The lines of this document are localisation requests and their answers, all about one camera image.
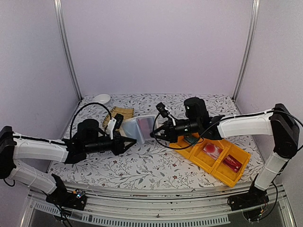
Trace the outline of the red striped card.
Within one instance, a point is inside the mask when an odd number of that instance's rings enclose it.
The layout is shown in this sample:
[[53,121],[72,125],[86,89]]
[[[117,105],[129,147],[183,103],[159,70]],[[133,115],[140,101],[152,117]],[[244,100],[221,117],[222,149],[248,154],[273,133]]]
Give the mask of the red striped card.
[[147,136],[150,135],[150,133],[152,131],[152,127],[153,127],[153,121],[154,121],[153,117],[146,117],[146,118],[138,119],[139,127],[144,135],[147,135]]

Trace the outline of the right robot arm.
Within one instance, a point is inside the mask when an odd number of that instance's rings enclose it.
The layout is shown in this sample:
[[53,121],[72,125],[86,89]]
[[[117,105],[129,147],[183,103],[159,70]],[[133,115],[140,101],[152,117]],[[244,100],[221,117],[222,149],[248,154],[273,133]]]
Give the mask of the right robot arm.
[[263,199],[265,191],[283,171],[302,146],[299,145],[303,124],[289,113],[283,104],[259,113],[211,117],[203,99],[191,97],[184,101],[186,119],[176,119],[163,103],[157,104],[158,115],[167,120],[159,128],[153,127],[150,136],[157,142],[177,142],[180,136],[198,133],[200,138],[222,140],[244,135],[268,135],[274,138],[274,149],[264,167],[256,176],[252,190],[245,195],[248,206],[255,206]]

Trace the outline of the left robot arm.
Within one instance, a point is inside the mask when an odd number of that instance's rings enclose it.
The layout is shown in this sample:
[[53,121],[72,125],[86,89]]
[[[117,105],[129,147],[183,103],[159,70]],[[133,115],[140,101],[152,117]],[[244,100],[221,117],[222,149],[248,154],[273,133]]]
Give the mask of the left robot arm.
[[122,136],[118,131],[121,120],[112,119],[104,131],[94,119],[86,119],[78,124],[77,132],[70,139],[47,140],[27,137],[14,133],[12,127],[5,126],[0,131],[0,178],[24,183],[40,189],[60,205],[70,202],[70,194],[61,178],[46,174],[28,164],[23,159],[51,160],[64,164],[76,164],[90,153],[111,151],[118,156],[136,144],[136,140]]

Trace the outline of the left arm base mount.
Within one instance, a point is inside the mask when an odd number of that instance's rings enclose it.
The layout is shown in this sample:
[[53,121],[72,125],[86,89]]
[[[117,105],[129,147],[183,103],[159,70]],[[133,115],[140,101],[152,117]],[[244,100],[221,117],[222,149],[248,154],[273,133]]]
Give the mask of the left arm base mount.
[[55,180],[56,189],[51,194],[47,194],[46,202],[58,207],[84,211],[87,202],[86,192],[80,189],[68,192],[59,176],[55,174],[51,174],[51,176]]

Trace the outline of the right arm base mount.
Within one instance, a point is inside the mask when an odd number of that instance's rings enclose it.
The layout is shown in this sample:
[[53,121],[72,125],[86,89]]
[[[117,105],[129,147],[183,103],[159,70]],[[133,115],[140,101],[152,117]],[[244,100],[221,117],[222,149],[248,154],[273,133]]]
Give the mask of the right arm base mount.
[[242,214],[249,223],[260,222],[273,212],[277,204],[278,187],[275,183],[272,183],[272,185],[275,188],[276,196],[274,204],[270,210],[268,210],[269,196],[267,191],[261,191],[254,186],[251,186],[249,191],[246,193],[229,196],[227,204],[230,206],[232,211],[259,206],[258,209],[243,211]]

